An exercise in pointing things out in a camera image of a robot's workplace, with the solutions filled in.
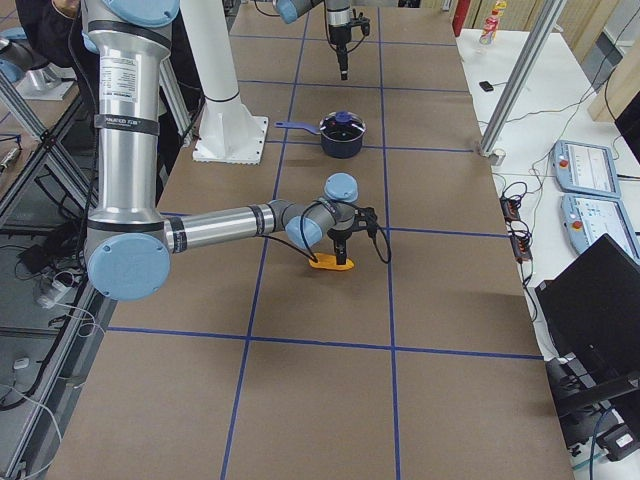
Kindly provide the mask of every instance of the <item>white table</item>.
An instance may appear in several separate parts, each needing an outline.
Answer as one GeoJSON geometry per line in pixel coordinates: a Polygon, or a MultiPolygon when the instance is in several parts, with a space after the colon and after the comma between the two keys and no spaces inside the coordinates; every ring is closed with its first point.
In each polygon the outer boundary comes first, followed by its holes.
{"type": "MultiPolygon", "coordinates": [[[[479,82],[484,80],[492,84],[506,82],[527,35],[527,32],[500,31],[496,42],[485,48],[481,48],[478,43],[479,30],[464,30],[458,38],[458,50],[462,57],[480,128],[483,131],[486,127],[485,122],[491,118],[504,85],[496,86],[493,92],[484,92],[479,82]]],[[[494,167],[494,173],[501,175],[507,185],[523,181],[530,191],[536,190],[539,183],[530,172],[531,165],[545,158],[559,138],[611,147],[614,139],[619,135],[615,125],[596,123],[591,120],[587,112],[587,108],[595,98],[591,85],[562,36],[558,33],[552,34],[509,118],[518,118],[528,112],[540,110],[561,110],[585,97],[586,100],[579,106],[562,112],[530,115],[523,120],[506,124],[496,147],[504,149],[507,156],[501,166],[494,167]],[[574,113],[575,116],[567,125],[574,113]]],[[[640,165],[623,138],[615,142],[615,148],[619,154],[619,159],[616,161],[618,173],[640,176],[640,165]]],[[[544,173],[547,161],[543,160],[537,166],[538,170],[544,173]]],[[[530,282],[531,287],[535,287],[543,280],[555,278],[577,257],[564,230],[560,209],[562,191],[552,175],[551,168],[546,173],[541,194],[527,195],[520,210],[521,218],[530,227],[534,228],[535,225],[532,245],[534,271],[530,282]]],[[[504,185],[502,178],[495,176],[498,194],[504,185]]],[[[640,230],[640,182],[621,182],[621,186],[622,200],[635,231],[638,231],[640,230]]],[[[514,187],[509,194],[518,192],[522,192],[522,189],[514,187]]],[[[530,264],[525,264],[525,274],[529,273],[530,268],[530,264]]],[[[546,324],[542,319],[536,322],[536,333],[545,358],[554,356],[546,324]]],[[[585,459],[588,459],[588,453],[572,459],[572,464],[580,465],[585,459]]],[[[613,463],[598,459],[595,464],[594,475],[598,480],[640,479],[640,455],[637,453],[621,462],[613,463]]],[[[575,477],[577,480],[588,479],[588,467],[576,469],[575,477]]]]}

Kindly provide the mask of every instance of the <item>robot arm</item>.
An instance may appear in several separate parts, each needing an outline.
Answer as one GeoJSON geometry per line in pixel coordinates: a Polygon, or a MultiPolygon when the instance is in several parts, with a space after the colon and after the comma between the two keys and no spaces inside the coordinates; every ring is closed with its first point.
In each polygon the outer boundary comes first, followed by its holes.
{"type": "MultiPolygon", "coordinates": [[[[285,23],[291,23],[300,18],[322,0],[274,0],[277,12],[285,23]]],[[[349,50],[351,29],[360,27],[364,37],[369,35],[369,19],[362,13],[356,15],[351,10],[350,0],[325,0],[328,41],[336,52],[340,67],[340,78],[347,80],[349,72],[349,50]]]]}
{"type": "Polygon", "coordinates": [[[170,252],[286,230],[300,248],[349,230],[357,184],[331,176],[309,205],[267,204],[165,219],[155,208],[158,83],[177,0],[86,0],[83,28],[100,52],[99,199],[87,222],[89,279],[105,296],[135,300],[160,288],[170,252]]]}

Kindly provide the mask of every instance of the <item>red object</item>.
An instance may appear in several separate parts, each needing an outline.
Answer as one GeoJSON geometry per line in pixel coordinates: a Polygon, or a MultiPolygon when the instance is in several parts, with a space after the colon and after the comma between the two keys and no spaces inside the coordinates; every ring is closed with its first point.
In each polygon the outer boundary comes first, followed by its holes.
{"type": "Polygon", "coordinates": [[[469,13],[469,7],[471,6],[471,0],[460,0],[456,7],[456,13],[453,16],[453,34],[456,37],[460,36],[460,31],[464,25],[464,21],[467,19],[469,13]]]}

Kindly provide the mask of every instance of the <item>label sticker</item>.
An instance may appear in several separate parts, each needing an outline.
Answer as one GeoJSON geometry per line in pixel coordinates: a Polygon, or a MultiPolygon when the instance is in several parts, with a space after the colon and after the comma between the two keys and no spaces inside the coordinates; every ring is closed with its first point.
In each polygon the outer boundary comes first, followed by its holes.
{"type": "Polygon", "coordinates": [[[100,100],[138,99],[138,62],[132,58],[100,59],[100,100]]]}
{"type": "Polygon", "coordinates": [[[618,446],[620,448],[626,447],[631,442],[633,442],[633,437],[631,435],[629,435],[628,433],[624,434],[618,440],[616,440],[616,443],[618,444],[618,446]]]}

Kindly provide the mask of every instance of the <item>light blue joint cap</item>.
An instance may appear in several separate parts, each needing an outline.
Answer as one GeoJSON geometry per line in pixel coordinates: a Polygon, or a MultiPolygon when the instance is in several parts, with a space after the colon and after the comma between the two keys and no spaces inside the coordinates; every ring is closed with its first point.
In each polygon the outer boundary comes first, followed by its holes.
{"type": "Polygon", "coordinates": [[[0,37],[4,37],[7,40],[26,40],[27,34],[24,33],[24,28],[22,27],[14,27],[7,28],[0,32],[0,37]]]}
{"type": "Polygon", "coordinates": [[[105,297],[138,300],[158,290],[169,275],[167,247],[145,233],[123,233],[102,242],[89,259],[89,280],[105,297]]]}
{"type": "Polygon", "coordinates": [[[298,10],[291,0],[278,0],[276,10],[284,23],[293,23],[298,19],[298,10]]]}
{"type": "MultiPolygon", "coordinates": [[[[320,225],[310,218],[304,219],[303,228],[304,239],[307,241],[307,245],[312,246],[322,240],[322,229],[320,228],[320,225]]],[[[304,240],[302,240],[302,233],[300,232],[300,215],[289,220],[289,223],[287,223],[287,226],[284,229],[289,236],[289,240],[291,240],[298,248],[303,250],[307,248],[304,244],[304,240]]]]}
{"type": "Polygon", "coordinates": [[[86,33],[82,32],[82,41],[84,42],[84,48],[89,50],[91,53],[100,54],[100,50],[96,47],[96,44],[93,43],[93,40],[86,33]]]}
{"type": "Polygon", "coordinates": [[[102,0],[121,19],[139,27],[160,28],[178,16],[180,0],[102,0]]]}
{"type": "Polygon", "coordinates": [[[334,173],[324,185],[324,194],[330,200],[353,203],[358,199],[358,182],[348,173],[334,173]]]}
{"type": "Polygon", "coordinates": [[[7,62],[6,60],[0,60],[0,70],[11,83],[16,83],[22,80],[25,75],[20,67],[11,62],[7,62]]]}

